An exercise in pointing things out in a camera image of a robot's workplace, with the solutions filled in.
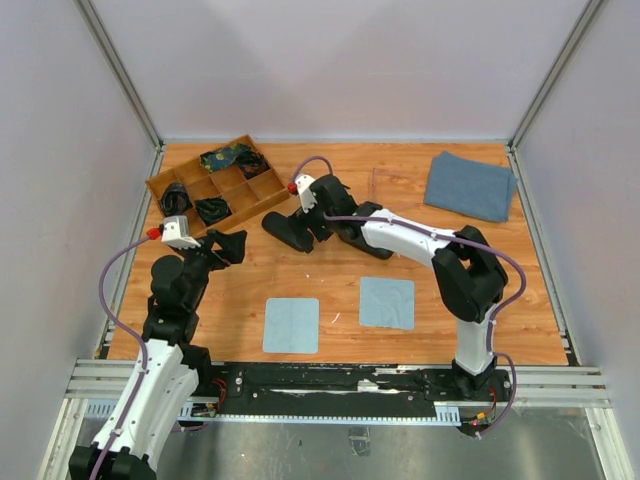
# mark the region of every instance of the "metal floor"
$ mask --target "metal floor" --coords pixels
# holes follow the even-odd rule
[[[85,420],[89,444],[101,421]],[[173,434],[158,480],[600,480],[582,409],[515,409],[478,441],[452,427],[216,423]]]

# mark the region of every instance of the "light blue cloth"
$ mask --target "light blue cloth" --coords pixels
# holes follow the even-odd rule
[[[411,280],[362,277],[360,325],[413,330],[416,287]]]
[[[424,203],[490,222],[506,222],[518,180],[509,168],[443,152],[433,159]]]
[[[269,298],[262,350],[267,353],[318,353],[320,302],[317,298]]]

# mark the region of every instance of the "wooden organizer tray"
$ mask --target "wooden organizer tray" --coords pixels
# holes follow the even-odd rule
[[[249,135],[237,138],[223,146],[236,143],[242,143],[253,151],[262,153]],[[174,182],[182,183],[186,187],[193,207],[184,215],[189,221],[190,235],[199,237],[209,228],[227,231],[289,198],[286,184],[269,161],[266,160],[266,162],[268,170],[246,179],[242,170],[235,164],[210,173],[200,164],[200,156],[198,156],[148,179],[146,183],[161,212],[160,199],[166,188]],[[216,197],[222,197],[229,204],[231,215],[213,225],[206,226],[196,212],[195,201]]]

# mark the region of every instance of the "red connector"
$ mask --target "red connector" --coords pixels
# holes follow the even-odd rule
[[[156,238],[160,238],[162,236],[162,230],[158,227],[153,227],[147,231],[147,235],[151,240],[155,240]]]

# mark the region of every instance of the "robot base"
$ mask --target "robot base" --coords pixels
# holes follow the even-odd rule
[[[90,447],[76,447],[69,460],[71,478],[89,478],[93,465],[100,455],[97,445]],[[100,469],[101,478],[109,480],[156,480],[156,473],[147,463],[146,458],[130,455],[128,449],[123,448],[118,453],[109,452]]]
[[[511,381],[506,370],[496,369],[496,362],[494,358],[484,372],[475,376],[460,368],[455,360],[451,362],[451,370],[423,370],[425,400],[491,402],[494,388],[497,401],[506,402],[511,397]]]

